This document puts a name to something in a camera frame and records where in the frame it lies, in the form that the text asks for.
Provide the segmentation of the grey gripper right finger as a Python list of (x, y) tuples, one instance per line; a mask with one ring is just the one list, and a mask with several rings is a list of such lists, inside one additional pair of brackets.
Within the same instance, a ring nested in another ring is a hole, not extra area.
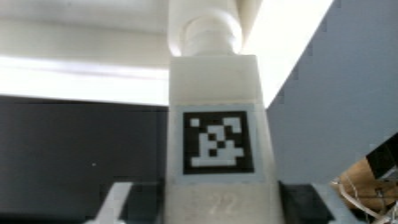
[(335, 217), (335, 219), (329, 221), (329, 224), (367, 224), (356, 218), (331, 185), (313, 183), (313, 187)]

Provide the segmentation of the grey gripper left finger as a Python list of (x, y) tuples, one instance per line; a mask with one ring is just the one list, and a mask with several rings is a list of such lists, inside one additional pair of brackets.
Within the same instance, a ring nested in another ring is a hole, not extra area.
[(97, 217), (84, 224), (127, 224), (127, 221), (121, 219), (121, 213), (132, 187), (132, 182), (116, 182), (113, 184)]

